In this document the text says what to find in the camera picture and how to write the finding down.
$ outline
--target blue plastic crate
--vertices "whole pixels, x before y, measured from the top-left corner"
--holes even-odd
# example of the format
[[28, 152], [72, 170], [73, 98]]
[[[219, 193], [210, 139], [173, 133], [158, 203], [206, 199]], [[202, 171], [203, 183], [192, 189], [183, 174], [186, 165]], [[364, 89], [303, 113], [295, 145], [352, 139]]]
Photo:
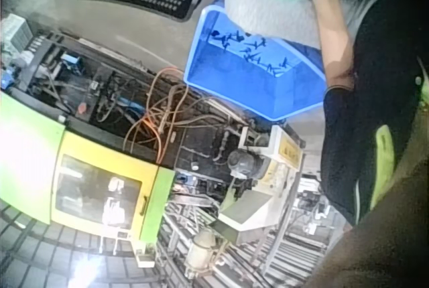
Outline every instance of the blue plastic crate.
[[326, 90], [318, 50], [247, 35], [218, 5], [201, 13], [184, 79], [270, 121], [320, 106]]

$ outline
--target concrete floor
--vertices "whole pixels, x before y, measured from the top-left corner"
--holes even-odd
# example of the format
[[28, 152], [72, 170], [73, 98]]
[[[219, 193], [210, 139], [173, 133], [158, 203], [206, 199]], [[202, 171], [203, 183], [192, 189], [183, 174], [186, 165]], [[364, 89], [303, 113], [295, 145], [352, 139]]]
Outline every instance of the concrete floor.
[[[157, 71], [166, 66], [184, 69], [202, 0], [191, 19], [179, 23], [137, 8], [95, 0], [1, 0], [2, 10], [91, 40]], [[324, 135], [321, 108], [289, 120], [307, 142], [304, 172], [317, 173]]]

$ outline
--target green machine panel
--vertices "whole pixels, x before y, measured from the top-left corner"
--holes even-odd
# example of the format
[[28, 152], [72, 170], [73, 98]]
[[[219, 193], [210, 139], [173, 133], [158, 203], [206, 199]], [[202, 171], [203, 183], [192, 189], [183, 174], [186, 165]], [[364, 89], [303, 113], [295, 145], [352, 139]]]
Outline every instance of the green machine panel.
[[168, 194], [172, 188], [176, 172], [160, 167], [155, 178], [155, 184], [147, 204], [145, 219], [140, 234], [140, 241], [156, 243], [160, 230], [162, 216], [166, 209]]
[[0, 198], [46, 224], [64, 130], [0, 92]]

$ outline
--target door handle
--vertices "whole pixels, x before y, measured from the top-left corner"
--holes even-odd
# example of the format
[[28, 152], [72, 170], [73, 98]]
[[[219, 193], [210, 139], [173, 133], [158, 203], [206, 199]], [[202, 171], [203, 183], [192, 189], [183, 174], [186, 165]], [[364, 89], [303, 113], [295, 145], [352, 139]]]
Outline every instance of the door handle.
[[147, 199], [148, 199], [148, 197], [144, 196], [143, 198], [145, 199], [145, 203], [143, 203], [143, 206], [141, 207], [140, 216], [144, 216], [144, 214], [146, 212], [146, 207], [147, 207]]

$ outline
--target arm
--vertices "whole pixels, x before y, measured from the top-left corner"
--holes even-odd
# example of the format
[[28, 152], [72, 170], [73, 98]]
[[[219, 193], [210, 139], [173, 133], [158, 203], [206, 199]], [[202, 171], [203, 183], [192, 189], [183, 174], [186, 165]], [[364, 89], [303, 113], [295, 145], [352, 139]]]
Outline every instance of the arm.
[[353, 46], [339, 0], [313, 0], [328, 87], [353, 89]]
[[320, 45], [328, 87], [353, 88], [353, 47], [339, 0], [312, 0], [316, 10]]

